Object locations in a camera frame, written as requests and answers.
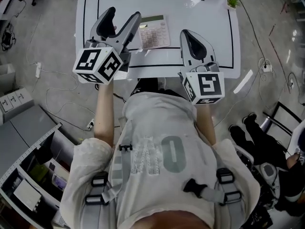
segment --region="white t-shirt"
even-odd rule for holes
[[[214,188],[216,159],[194,127],[196,109],[180,97],[140,93],[129,98],[123,115],[131,121],[131,172],[116,199],[118,229],[129,229],[136,221],[156,212],[183,210],[195,214],[211,228],[214,204],[183,192],[185,183],[194,178],[198,184]],[[126,135],[124,129],[119,142]],[[224,163],[244,182],[240,189],[247,197],[249,216],[259,198],[259,184],[238,158],[229,140],[215,146]],[[68,184],[61,200],[61,214],[72,228],[79,228],[84,197],[91,189],[95,173],[105,169],[111,149],[92,138],[75,147]],[[121,152],[116,147],[109,171],[114,183]]]

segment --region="buckle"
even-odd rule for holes
[[[130,151],[132,151],[132,145],[131,144],[130,145],[121,145],[120,144],[119,145],[119,150],[122,151],[123,148],[125,149],[126,152],[128,151],[128,148],[129,148]]]
[[[85,197],[86,205],[108,205],[109,202],[105,202],[103,196],[100,195],[87,195]]]
[[[224,206],[226,204],[233,204],[241,200],[242,200],[242,193],[239,190],[235,192],[228,192],[224,194],[224,203],[220,205]]]
[[[91,180],[92,187],[104,187],[106,186],[108,181],[108,173],[106,171],[102,171],[97,173]]]
[[[233,173],[228,168],[220,168],[216,172],[220,184],[233,183],[235,181]]]
[[[200,185],[197,184],[197,182],[195,181],[195,179],[191,178],[186,184],[185,187],[183,189],[183,192],[192,192],[196,195],[197,198],[202,198],[201,197],[201,192],[203,189],[205,189],[207,187],[206,184]]]

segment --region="marker cube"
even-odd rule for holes
[[[186,72],[182,75],[183,87],[193,105],[215,104],[224,98],[223,72]]]
[[[109,84],[123,61],[112,47],[84,48],[76,57],[73,72],[89,83]]]

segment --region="white box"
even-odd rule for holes
[[[32,106],[34,100],[25,88],[0,97],[0,125]]]
[[[81,49],[73,72],[89,83],[109,84],[123,61],[112,47]]]
[[[0,97],[0,104],[4,109],[4,112],[8,112],[9,110],[14,108],[13,105],[10,103],[10,100],[7,95]]]
[[[14,195],[31,211],[40,202],[41,194],[37,192],[25,179],[14,191]]]
[[[9,98],[10,103],[13,105],[14,108],[21,105],[21,102],[19,101],[16,92],[7,94],[7,97]]]
[[[11,63],[0,65],[0,92],[13,90],[15,82],[15,70]]]
[[[183,73],[183,86],[192,104],[215,104],[224,98],[224,73]]]
[[[27,89],[25,88],[21,88],[17,91],[15,91],[19,101],[22,103],[22,104],[25,104],[27,102],[30,102],[32,101],[32,96],[30,95],[30,93],[27,91]]]

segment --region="person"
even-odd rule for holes
[[[270,163],[280,168],[278,177],[280,182],[280,197],[275,208],[286,210],[291,216],[301,216],[305,213],[305,175],[299,154],[285,157],[287,150],[276,139],[260,128],[255,122],[256,114],[251,113],[243,118],[243,124],[250,134],[252,141],[246,140],[245,132],[236,125],[231,125],[229,131],[235,143],[251,154],[254,165]]]
[[[241,162],[229,139],[216,143],[208,105],[196,109],[176,92],[159,90],[158,79],[151,78],[139,80],[122,112],[127,122],[113,150],[113,82],[100,85],[95,138],[86,139],[75,147],[69,180],[61,199],[61,215],[72,229],[81,228],[92,178],[107,170],[110,162],[108,181],[115,186],[120,180],[118,169],[123,154],[130,154],[132,159],[128,181],[115,199],[116,228],[214,228],[214,203],[183,191],[183,184],[190,178],[214,188],[217,161],[212,148],[240,181],[245,216],[250,215],[259,198],[259,184]],[[126,139],[132,148],[120,151],[120,144],[125,145]]]

